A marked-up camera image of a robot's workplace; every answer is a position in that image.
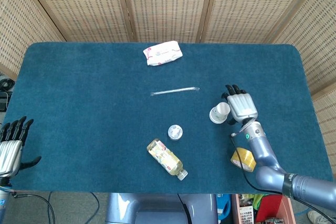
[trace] white cup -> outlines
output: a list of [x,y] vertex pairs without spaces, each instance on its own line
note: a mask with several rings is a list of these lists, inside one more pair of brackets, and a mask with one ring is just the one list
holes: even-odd
[[230,106],[226,102],[220,102],[210,110],[209,117],[213,123],[224,123],[230,113]]

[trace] bottle cap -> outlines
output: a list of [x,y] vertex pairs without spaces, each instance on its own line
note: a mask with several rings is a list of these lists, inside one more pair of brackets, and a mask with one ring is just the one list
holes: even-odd
[[179,180],[183,180],[187,175],[188,175],[188,172],[186,170],[182,170],[179,172],[177,177],[179,178]]
[[171,140],[179,140],[182,137],[183,130],[179,125],[172,125],[168,129],[168,136]]

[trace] blue table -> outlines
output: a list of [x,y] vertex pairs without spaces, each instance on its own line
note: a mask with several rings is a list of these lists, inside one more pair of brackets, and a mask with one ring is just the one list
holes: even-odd
[[[225,84],[249,92],[282,167],[331,180],[331,169],[298,51],[290,45],[180,44],[183,57],[146,65],[153,44],[44,42],[31,45],[6,122],[26,115],[30,128],[14,189],[130,193],[253,193],[230,163],[228,135],[239,125],[208,117]],[[153,91],[199,91],[151,97]],[[170,125],[183,128],[173,142]],[[160,138],[188,176],[179,181],[146,151]],[[244,136],[237,144],[247,147]],[[254,175],[249,174],[253,183]]]

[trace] tape roll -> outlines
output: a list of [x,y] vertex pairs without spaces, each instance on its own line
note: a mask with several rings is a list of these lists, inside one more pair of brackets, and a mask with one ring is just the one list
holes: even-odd
[[[247,172],[253,172],[254,168],[256,167],[256,161],[254,160],[253,158],[253,154],[252,152],[250,152],[249,150],[247,149],[244,149],[244,148],[240,148],[238,147],[237,148],[238,152],[239,152],[239,155],[240,155],[240,158],[241,158],[241,162],[243,164],[243,169]],[[238,154],[237,152],[235,151],[234,154],[232,155],[232,158],[231,158],[231,162],[238,166],[239,168],[241,168],[240,166],[240,161],[239,161],[239,157],[238,157]]]

